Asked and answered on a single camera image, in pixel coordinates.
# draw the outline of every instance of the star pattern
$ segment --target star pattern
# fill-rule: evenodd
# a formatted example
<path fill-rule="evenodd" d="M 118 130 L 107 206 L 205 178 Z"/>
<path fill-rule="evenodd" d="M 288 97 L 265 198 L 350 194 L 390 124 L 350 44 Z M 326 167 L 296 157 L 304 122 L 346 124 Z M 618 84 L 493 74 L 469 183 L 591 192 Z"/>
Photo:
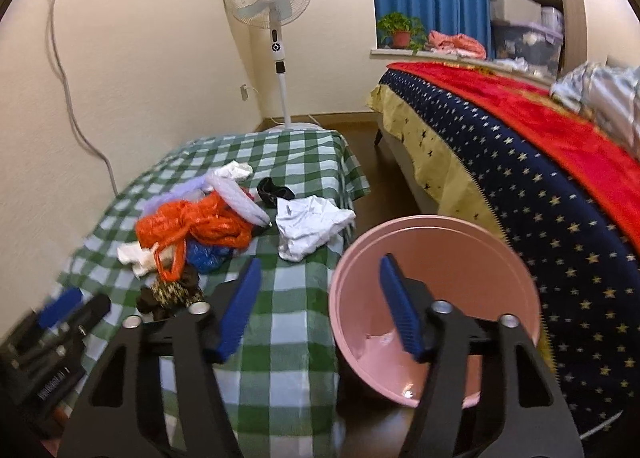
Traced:
<path fill-rule="evenodd" d="M 398 70 L 381 83 L 453 149 L 527 263 L 554 354 L 562 355 L 558 378 L 578 430 L 623 410 L 640 385 L 640 272 L 632 245 L 571 175 L 491 113 Z M 405 142 L 414 135 L 418 143 L 422 133 L 405 129 Z"/>

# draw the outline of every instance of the green plant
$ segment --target green plant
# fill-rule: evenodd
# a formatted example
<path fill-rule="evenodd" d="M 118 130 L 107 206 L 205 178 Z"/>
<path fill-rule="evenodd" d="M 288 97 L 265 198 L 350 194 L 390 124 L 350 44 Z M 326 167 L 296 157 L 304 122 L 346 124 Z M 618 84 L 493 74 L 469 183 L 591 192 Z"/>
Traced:
<path fill-rule="evenodd" d="M 414 55 L 424 47 L 426 42 L 424 26 L 419 17 L 409 18 L 401 12 L 391 12 L 382 17 L 376 26 L 383 33 L 380 38 L 381 44 L 386 39 L 393 38 L 395 32 L 410 32 L 411 42 L 409 48 L 414 51 Z"/>

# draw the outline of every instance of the silver bolt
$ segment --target silver bolt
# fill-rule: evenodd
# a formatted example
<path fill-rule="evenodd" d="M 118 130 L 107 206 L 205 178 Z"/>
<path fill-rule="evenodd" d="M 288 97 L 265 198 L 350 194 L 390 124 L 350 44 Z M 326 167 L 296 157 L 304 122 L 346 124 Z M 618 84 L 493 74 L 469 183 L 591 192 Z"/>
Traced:
<path fill-rule="evenodd" d="M 130 315 L 124 321 L 122 321 L 122 326 L 125 328 L 137 328 L 142 324 L 142 318 L 137 315 Z"/>
<path fill-rule="evenodd" d="M 433 304 L 431 305 L 431 309 L 435 313 L 443 313 L 443 314 L 451 313 L 453 311 L 453 307 L 451 306 L 451 303 L 446 301 L 434 301 Z"/>
<path fill-rule="evenodd" d="M 189 313 L 193 315 L 203 315 L 211 310 L 211 305 L 205 301 L 193 303 L 189 308 Z"/>
<path fill-rule="evenodd" d="M 516 316 L 508 313 L 500 317 L 500 324 L 507 328 L 515 328 L 520 325 L 520 320 Z"/>

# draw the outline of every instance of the pink bucket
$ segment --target pink bucket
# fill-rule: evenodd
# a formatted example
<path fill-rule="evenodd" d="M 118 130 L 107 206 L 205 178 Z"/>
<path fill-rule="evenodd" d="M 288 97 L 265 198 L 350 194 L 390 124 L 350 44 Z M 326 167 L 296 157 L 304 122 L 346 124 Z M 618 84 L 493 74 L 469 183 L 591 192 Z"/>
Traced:
<path fill-rule="evenodd" d="M 538 292 L 520 258 L 484 229 L 444 216 L 394 219 L 366 232 L 344 253 L 332 278 L 329 316 L 335 341 L 355 373 L 375 391 L 416 408 L 429 369 L 402 349 L 380 288 L 380 259 L 392 253 L 402 272 L 436 299 L 469 316 L 519 317 L 540 336 Z M 469 357 L 465 407 L 478 402 L 480 358 Z"/>

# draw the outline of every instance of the pink cloth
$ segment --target pink cloth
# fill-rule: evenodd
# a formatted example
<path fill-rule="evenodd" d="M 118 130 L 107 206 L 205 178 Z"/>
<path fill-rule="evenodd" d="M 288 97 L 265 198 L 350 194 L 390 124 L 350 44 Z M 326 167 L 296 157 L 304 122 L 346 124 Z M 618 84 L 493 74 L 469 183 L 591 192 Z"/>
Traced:
<path fill-rule="evenodd" d="M 460 54 L 465 57 L 481 60 L 486 59 L 484 46 L 473 37 L 469 37 L 463 33 L 459 33 L 458 35 L 444 35 L 444 33 L 432 30 L 431 33 L 429 33 L 429 42 L 433 44 L 437 50 L 455 53 L 459 53 L 459 50 L 464 50 L 464 52 L 460 52 Z"/>

